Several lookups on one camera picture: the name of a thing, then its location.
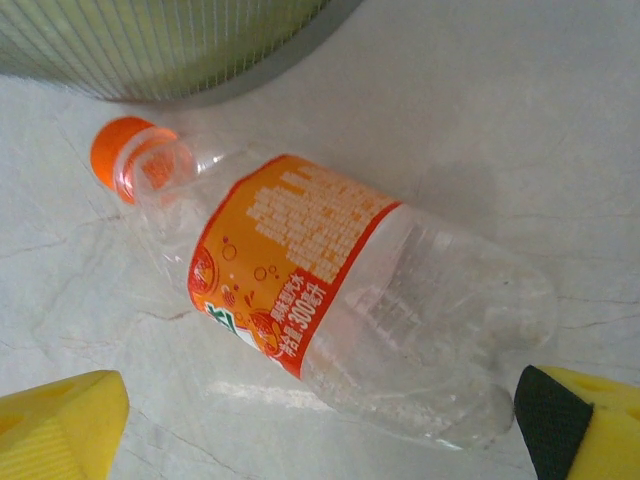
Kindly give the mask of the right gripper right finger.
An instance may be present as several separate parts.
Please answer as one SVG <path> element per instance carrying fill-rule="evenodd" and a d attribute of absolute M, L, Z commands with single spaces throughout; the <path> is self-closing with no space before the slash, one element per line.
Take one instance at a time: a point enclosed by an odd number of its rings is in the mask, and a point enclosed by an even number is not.
<path fill-rule="evenodd" d="M 639 477 L 637 386 L 529 365 L 514 411 L 539 479 Z"/>

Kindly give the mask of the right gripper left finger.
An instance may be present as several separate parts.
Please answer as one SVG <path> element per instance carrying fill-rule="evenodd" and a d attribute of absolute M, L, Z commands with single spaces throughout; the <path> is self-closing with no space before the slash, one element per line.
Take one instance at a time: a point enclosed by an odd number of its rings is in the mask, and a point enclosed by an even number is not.
<path fill-rule="evenodd" d="M 121 374 L 98 370 L 1 398 L 3 479 L 106 479 L 129 414 Z"/>

